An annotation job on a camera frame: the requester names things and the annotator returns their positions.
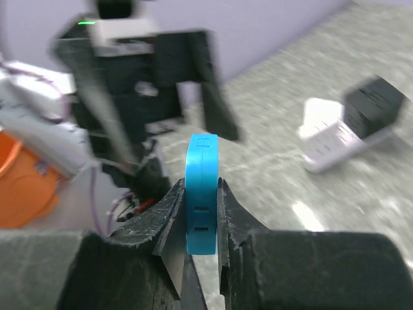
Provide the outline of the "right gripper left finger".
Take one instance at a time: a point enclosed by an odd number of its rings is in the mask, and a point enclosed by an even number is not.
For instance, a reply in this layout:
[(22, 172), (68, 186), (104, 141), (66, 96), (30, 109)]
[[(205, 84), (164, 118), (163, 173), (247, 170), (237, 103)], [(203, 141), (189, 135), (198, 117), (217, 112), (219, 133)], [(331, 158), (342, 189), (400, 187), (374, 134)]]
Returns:
[(3, 229), (1, 308), (205, 309), (185, 242), (183, 181), (109, 237)]

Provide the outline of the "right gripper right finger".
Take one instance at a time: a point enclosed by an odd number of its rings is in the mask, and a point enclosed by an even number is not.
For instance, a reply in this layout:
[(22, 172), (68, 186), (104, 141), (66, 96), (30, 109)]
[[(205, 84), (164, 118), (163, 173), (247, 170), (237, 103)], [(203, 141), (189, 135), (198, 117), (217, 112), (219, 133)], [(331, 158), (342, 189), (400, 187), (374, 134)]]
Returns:
[(217, 188), (220, 292), (227, 309), (411, 309), (400, 251), (370, 232), (273, 231)]

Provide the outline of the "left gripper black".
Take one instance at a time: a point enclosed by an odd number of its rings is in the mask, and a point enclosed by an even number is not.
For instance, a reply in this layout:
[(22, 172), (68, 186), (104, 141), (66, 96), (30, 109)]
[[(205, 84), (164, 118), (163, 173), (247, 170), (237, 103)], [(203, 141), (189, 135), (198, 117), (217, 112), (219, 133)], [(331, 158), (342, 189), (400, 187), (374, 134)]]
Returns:
[(137, 176), (144, 142), (181, 121), (178, 85), (200, 85), (204, 128), (229, 141), (241, 131), (225, 102), (210, 55), (207, 30), (119, 38), (97, 46), (84, 30), (57, 38), (56, 57), (71, 71), (79, 104), (74, 116), (88, 131), (100, 162)]

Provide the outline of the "blue plug adapter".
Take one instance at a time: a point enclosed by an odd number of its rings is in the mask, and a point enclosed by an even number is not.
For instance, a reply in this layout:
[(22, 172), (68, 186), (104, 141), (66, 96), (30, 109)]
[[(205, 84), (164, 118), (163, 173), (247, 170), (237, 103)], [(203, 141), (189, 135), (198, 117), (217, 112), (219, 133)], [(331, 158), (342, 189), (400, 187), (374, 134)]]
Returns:
[(216, 253), (218, 137), (192, 135), (186, 153), (186, 250), (191, 255)]

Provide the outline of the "black socket adapter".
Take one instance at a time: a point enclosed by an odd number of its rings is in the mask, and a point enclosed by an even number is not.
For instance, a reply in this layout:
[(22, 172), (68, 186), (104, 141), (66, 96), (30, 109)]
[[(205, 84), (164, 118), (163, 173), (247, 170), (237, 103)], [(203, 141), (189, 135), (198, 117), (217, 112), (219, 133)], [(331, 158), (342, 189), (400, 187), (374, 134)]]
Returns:
[(407, 101), (387, 80), (374, 76), (345, 93), (343, 122), (363, 140), (393, 125)]

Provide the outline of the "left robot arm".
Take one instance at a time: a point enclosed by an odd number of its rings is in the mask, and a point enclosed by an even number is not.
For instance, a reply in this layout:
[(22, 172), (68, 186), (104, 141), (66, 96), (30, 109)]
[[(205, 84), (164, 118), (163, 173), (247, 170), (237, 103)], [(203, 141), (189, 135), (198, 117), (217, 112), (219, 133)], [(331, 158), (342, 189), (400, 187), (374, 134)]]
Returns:
[(241, 131), (218, 85), (206, 30), (127, 34), (77, 25), (52, 52), (67, 74), (1, 63), (1, 128), (64, 176), (95, 157), (118, 182), (139, 178), (149, 139), (185, 120), (178, 86), (199, 85), (204, 129)]

